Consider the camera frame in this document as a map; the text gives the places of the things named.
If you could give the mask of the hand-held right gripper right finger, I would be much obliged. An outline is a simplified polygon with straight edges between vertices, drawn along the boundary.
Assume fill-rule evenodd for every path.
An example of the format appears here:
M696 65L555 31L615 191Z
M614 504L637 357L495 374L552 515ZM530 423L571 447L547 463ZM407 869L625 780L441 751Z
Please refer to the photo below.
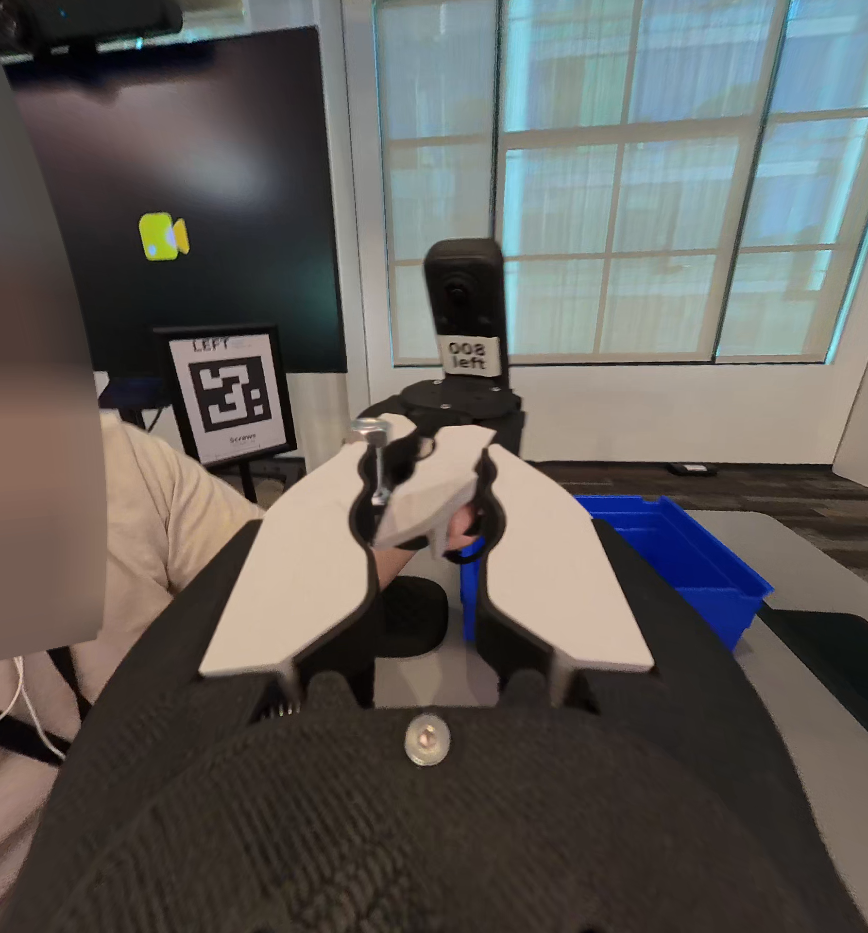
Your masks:
M504 521L480 566L491 606L549 647L552 669L651 671L651 650L590 512L505 448L493 444L488 455Z

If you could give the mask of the blue plastic bin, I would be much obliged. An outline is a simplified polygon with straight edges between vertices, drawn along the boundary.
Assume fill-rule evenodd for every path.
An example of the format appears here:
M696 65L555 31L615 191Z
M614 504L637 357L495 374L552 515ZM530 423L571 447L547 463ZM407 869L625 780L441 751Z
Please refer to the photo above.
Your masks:
M666 497L654 501L639 496L574 497L590 512L602 544L605 522L698 613L726 649L737 647L772 592L763 577ZM487 618L511 622L485 597L480 566L487 555L461 571L467 638L484 636ZM615 557L607 557L629 602L633 585L615 570Z

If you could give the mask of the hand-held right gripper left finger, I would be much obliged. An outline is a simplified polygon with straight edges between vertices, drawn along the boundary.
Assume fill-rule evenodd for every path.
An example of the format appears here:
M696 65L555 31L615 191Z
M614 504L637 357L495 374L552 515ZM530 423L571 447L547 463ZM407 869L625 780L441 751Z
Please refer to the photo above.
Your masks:
M265 514L230 592L199 674L275 673L300 665L360 618L378 590L374 557L355 514L371 498L375 456L344 445Z

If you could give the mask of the black framed marker sign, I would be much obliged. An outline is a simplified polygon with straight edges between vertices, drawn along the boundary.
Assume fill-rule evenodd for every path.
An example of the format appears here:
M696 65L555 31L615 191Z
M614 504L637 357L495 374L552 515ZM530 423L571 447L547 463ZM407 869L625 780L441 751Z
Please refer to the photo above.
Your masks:
M251 463L298 449L277 325L153 328L182 446L202 467L237 467L256 503Z

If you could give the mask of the black webcam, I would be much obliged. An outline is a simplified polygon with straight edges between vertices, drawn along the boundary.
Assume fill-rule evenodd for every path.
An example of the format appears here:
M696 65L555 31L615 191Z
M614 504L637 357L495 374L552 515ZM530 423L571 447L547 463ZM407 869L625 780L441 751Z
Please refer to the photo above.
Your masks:
M182 9L173 1L0 1L1 53L36 55L182 28Z

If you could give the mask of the person's left forearm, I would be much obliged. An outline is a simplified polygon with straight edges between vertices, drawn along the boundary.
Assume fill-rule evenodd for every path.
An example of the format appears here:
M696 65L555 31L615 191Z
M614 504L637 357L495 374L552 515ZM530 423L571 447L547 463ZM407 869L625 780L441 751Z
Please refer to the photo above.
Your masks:
M402 548L372 549L379 588L386 589L415 556L415 552Z

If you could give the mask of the black wall screen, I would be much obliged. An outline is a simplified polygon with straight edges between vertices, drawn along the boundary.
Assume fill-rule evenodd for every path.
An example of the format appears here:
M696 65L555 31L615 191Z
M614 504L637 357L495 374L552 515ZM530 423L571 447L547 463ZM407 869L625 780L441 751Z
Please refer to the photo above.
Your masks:
M4 70L92 369L155 372L154 328L271 324L288 372L346 372L315 26Z

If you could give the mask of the black elbow rest pad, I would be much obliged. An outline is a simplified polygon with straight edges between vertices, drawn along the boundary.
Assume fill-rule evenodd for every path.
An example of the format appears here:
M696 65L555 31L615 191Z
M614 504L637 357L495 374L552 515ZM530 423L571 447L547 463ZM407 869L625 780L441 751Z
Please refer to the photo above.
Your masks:
M398 576L381 593L382 634L377 657L412 659L438 649L448 633L450 606L440 584Z

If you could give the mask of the large grid window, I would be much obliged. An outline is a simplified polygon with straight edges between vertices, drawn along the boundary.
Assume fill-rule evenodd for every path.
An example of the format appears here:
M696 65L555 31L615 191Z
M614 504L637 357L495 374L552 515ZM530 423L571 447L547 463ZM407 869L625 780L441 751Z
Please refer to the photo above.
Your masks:
M492 236L520 364L830 364L868 258L868 1L373 2L393 365Z

